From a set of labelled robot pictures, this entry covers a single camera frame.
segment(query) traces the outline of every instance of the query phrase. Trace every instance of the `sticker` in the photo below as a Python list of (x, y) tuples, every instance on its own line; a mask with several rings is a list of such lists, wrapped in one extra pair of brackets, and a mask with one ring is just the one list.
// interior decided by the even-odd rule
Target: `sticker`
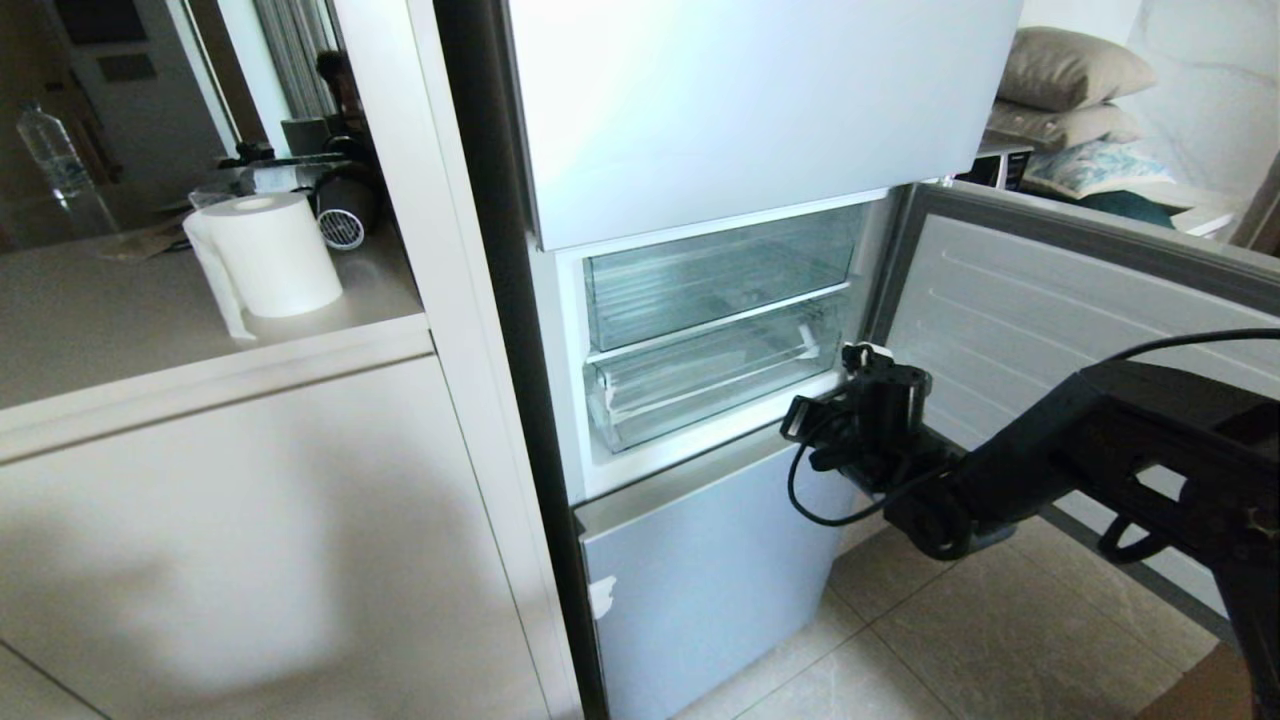
[(586, 587), (588, 593), (591, 598), (591, 618), (599, 620), (604, 618), (604, 614), (613, 607), (613, 584), (618, 579), (613, 575), (604, 578), (603, 580), (596, 580)]

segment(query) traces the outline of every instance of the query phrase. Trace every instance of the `patterned cushion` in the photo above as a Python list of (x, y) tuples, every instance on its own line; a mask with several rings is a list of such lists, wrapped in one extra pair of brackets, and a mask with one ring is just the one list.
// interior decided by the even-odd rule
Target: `patterned cushion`
[(1023, 186), (1079, 200), (1134, 184), (1174, 182), (1169, 169), (1130, 145), (1096, 140), (1061, 152), (1036, 154)]

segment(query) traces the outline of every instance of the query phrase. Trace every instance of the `pillow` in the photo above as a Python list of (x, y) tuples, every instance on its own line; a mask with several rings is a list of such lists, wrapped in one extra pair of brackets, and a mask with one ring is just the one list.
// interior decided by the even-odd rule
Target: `pillow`
[(1142, 127), (1129, 113), (1111, 104), (1070, 113), (1048, 113), (996, 100), (987, 129), (1029, 142), (1041, 152), (1056, 152), (1089, 142), (1142, 140)]
[(1102, 141), (1032, 155), (1023, 174), (1023, 187), (1073, 200), (1152, 182), (1174, 182), (1174, 178), (1167, 168), (1133, 146)]
[(1014, 36), (996, 95), (1065, 113), (1153, 85), (1156, 70), (1115, 42), (1055, 27), (1028, 27)]

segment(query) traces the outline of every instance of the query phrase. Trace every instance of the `beige pillow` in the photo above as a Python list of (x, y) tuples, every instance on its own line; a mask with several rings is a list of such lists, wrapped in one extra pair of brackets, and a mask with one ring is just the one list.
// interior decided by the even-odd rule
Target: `beige pillow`
[(1064, 113), (1153, 85), (1156, 70), (1115, 42), (1055, 27), (1027, 27), (1014, 36), (997, 95)]
[(1142, 126), (1129, 113), (1110, 102), (1071, 110), (1046, 113), (1036, 108), (996, 100), (987, 129), (1016, 137), (1041, 152), (1056, 152), (1089, 142), (1133, 142), (1142, 140)]

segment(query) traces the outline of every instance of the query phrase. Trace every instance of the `refrigerator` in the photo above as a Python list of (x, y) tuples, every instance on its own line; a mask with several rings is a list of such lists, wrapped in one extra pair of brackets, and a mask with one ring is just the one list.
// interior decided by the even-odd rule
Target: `refrigerator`
[[(669, 717), (813, 618), (840, 533), (790, 506), (777, 424), (841, 383), (842, 345), (931, 372), (927, 424), (975, 447), (1132, 345), (1280, 325), (1271, 259), (947, 182), (1016, 0), (457, 5), (436, 17), (589, 715)], [(1280, 395), (1263, 343), (1151, 357)], [(797, 495), (869, 502), (805, 462)], [(1088, 503), (1064, 501), (1105, 525)]]

